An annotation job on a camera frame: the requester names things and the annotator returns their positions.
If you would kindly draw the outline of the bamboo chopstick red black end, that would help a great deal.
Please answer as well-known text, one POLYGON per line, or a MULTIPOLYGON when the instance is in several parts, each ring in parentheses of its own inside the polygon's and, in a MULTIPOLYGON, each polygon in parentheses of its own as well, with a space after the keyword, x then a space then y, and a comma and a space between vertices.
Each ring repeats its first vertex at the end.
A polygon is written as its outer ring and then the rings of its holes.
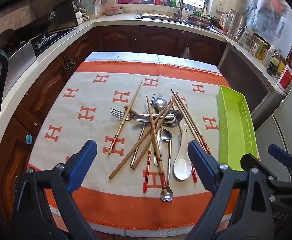
POLYGON ((119 135, 120 135, 120 133, 121 133, 121 131, 122 131, 122 128, 123 128, 123 126, 124 126, 124 124, 125 124, 125 122, 126 122, 126 118, 128 117, 128 114, 129 114, 129 112, 130 112, 130 109, 131 109, 131 107, 134 105, 135 99, 136 99, 136 97, 137 97, 137 95, 138 95, 138 92, 139 92, 141 86, 142 86, 142 83, 143 83, 143 81, 140 82, 138 88, 136 89, 136 91, 135 91, 135 93, 134 93, 134 96, 132 97, 131 102, 130 102, 129 105, 128 105, 128 110, 125 112, 125 114, 124 114, 124 116, 123 116, 123 118, 122 118, 122 120, 121 120, 121 123, 119 124, 119 127, 118 127, 118 129, 117 129, 117 131, 116 131, 116 134, 115 134, 115 136, 114 136, 114 138, 113 138, 113 140, 112 140, 112 142, 111 142, 111 144, 110 144, 110 146, 109 146, 109 150, 107 151, 107 154, 109 154, 109 155, 110 155, 110 154, 112 153, 112 151, 113 151, 113 148, 114 148, 114 146, 115 146, 115 144, 116 144, 116 141, 117 141, 117 139, 118 139, 118 137, 119 137, 119 135))

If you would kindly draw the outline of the black stove range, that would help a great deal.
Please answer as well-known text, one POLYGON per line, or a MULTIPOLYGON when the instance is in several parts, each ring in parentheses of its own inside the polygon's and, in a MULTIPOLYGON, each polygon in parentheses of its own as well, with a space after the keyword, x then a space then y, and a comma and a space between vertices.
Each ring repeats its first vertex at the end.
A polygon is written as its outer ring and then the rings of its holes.
POLYGON ((35 20, 16 30, 5 30, 0 35, 0 49, 6 53, 30 41, 34 51, 44 50, 60 33, 78 25, 75 0, 30 0, 35 20))

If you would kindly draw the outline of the lime green plastic tray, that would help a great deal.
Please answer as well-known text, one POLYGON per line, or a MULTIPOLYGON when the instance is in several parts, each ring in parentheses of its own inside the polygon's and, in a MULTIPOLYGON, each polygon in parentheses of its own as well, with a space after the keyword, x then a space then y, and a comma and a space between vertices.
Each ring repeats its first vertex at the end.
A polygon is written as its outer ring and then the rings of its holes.
POLYGON ((241 171, 245 154, 258 158, 258 148, 250 110, 243 94, 221 85, 217 94, 220 131, 219 162, 241 171))

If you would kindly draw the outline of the steel kitchen faucet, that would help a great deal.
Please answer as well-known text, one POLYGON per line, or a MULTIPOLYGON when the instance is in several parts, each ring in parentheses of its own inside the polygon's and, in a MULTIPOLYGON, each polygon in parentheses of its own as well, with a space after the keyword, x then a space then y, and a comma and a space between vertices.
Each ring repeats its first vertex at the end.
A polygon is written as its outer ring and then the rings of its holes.
POLYGON ((183 0, 175 0, 176 4, 179 5, 178 12, 174 12, 174 16, 180 21, 183 15, 183 0))

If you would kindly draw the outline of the grey metal cabinet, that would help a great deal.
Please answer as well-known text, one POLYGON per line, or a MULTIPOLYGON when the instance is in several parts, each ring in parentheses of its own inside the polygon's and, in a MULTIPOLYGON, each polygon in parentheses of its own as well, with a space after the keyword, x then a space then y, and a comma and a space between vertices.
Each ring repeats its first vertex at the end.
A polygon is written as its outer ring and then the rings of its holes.
POLYGON ((232 40, 227 39, 226 44, 217 68, 230 87, 245 96, 254 128, 258 129, 277 109, 286 93, 258 59, 232 40))

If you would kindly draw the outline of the steel fork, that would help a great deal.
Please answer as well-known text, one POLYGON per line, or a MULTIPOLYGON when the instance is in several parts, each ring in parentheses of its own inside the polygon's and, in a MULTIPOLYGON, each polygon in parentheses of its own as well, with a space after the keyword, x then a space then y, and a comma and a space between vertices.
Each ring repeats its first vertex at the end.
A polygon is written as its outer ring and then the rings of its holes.
MULTIPOLYGON (((130 120, 135 120, 137 122, 148 122, 150 123, 150 115, 148 114, 132 114, 132 113, 126 113, 114 108, 111 108, 111 115, 113 115, 116 118, 124 118, 126 117, 126 121, 130 121, 130 120)), ((177 120, 177 117, 175 116, 175 114, 169 113, 164 121, 167 122, 168 124, 172 124, 174 121, 177 120)))

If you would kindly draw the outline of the white jar red label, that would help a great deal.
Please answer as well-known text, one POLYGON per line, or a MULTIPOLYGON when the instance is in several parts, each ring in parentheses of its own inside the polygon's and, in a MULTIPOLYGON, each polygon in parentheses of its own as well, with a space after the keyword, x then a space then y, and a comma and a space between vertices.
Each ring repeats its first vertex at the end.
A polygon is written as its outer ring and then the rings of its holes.
POLYGON ((282 91, 286 91, 292 81, 292 68, 287 64, 281 76, 277 81, 277 85, 282 91))

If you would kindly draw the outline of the orange beige H-pattern cloth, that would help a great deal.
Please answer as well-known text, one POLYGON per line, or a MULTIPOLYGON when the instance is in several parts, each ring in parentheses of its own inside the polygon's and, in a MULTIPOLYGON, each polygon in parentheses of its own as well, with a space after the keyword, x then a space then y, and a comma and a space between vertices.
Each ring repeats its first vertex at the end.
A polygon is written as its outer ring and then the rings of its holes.
POLYGON ((49 170, 77 153, 89 139, 97 143, 94 159, 73 198, 92 228, 120 235, 181 235, 191 230, 206 208, 211 193, 198 178, 171 178, 174 198, 163 202, 157 167, 143 157, 135 170, 126 163, 109 175, 139 138, 142 125, 120 122, 112 108, 132 105, 147 111, 153 95, 166 100, 178 93, 190 110, 212 155, 219 157, 220 125, 217 94, 226 79, 207 68, 168 64, 86 61, 72 75, 49 111, 36 138, 29 166, 49 170))

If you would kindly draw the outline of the dark brown wooden chopstick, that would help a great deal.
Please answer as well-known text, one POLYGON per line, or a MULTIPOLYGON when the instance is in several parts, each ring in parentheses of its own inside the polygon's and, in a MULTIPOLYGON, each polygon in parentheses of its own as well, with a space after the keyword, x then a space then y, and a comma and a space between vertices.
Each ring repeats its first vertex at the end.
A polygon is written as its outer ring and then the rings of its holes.
MULTIPOLYGON (((164 109, 158 114, 157 118, 154 120, 155 124, 161 125, 164 122, 165 117, 168 114, 168 111, 170 110, 171 105, 175 101, 176 96, 174 96, 169 103, 164 107, 164 109)), ((112 171, 112 173, 109 175, 109 179, 112 179, 119 170, 124 166, 124 164, 129 160, 130 156, 135 152, 135 149, 147 138, 148 134, 152 132, 154 129, 152 127, 149 127, 145 130, 144 134, 140 139, 137 140, 137 142, 132 146, 128 154, 122 159, 122 161, 117 165, 117 167, 112 171)))

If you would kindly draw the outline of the white ceramic soup spoon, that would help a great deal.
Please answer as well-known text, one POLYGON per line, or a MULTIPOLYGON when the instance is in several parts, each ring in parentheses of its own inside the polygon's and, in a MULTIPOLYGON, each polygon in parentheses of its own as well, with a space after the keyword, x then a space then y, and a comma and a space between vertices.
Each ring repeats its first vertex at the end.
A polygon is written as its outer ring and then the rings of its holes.
POLYGON ((190 142, 190 128, 187 124, 182 128, 182 141, 179 152, 173 164, 173 174, 180 180, 186 180, 191 174, 191 161, 188 155, 188 144, 190 142))

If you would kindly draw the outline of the pale chopstick red end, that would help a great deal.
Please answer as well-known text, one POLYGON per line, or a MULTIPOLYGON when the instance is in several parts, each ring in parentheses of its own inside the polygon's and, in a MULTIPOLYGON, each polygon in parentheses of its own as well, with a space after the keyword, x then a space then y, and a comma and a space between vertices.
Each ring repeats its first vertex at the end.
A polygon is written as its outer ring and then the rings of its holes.
POLYGON ((172 94, 173 94, 173 96, 176 97, 175 98, 175 103, 177 104, 177 107, 179 108, 179 110, 182 112, 182 114, 184 116, 184 120, 188 124, 194 139, 203 148, 205 153, 211 154, 211 150, 210 150, 210 148, 209 148, 209 146, 208 146, 203 134, 199 130, 196 122, 194 121, 194 118, 192 117, 189 109, 186 107, 185 103, 182 101, 181 97, 177 93, 172 91, 172 94))

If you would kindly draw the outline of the pink white electric kettle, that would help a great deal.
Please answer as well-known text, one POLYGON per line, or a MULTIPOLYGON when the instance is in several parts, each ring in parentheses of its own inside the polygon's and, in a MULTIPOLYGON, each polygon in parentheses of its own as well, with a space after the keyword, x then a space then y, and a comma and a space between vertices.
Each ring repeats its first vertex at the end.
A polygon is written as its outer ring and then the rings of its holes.
POLYGON ((239 30, 246 25, 247 18, 245 15, 236 12, 233 9, 226 14, 222 14, 219 24, 228 35, 235 38, 239 30))

